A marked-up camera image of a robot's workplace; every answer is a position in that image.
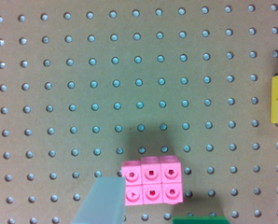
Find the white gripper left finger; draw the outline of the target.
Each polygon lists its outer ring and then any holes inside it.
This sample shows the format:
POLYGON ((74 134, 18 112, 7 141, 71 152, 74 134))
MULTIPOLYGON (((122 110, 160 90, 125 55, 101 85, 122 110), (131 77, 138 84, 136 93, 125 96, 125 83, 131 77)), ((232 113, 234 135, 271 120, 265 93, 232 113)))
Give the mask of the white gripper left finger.
POLYGON ((71 224, 123 224, 125 178, 98 177, 71 224))

